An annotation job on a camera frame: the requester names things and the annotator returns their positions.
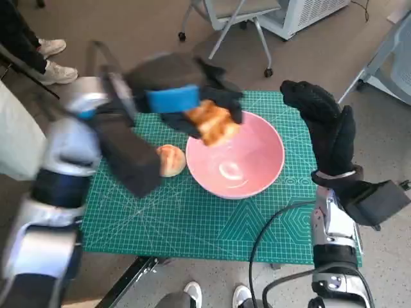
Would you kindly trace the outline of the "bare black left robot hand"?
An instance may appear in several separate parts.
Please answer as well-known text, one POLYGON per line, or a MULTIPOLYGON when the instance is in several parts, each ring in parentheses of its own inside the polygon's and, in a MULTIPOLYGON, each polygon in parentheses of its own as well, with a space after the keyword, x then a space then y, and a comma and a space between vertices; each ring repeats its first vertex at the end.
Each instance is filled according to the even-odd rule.
POLYGON ((174 130, 207 146, 234 137, 242 123, 242 91, 225 69, 187 53, 151 58, 125 74, 136 108, 159 114, 174 130))

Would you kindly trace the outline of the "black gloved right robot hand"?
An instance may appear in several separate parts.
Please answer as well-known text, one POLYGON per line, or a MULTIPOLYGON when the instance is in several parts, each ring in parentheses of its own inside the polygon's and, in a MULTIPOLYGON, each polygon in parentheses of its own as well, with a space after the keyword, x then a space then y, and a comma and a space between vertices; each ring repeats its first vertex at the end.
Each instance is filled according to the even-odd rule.
POLYGON ((341 108, 327 90, 306 81, 285 80, 280 91, 284 104, 297 109, 308 127, 317 170, 328 176, 354 171, 353 109, 341 108))

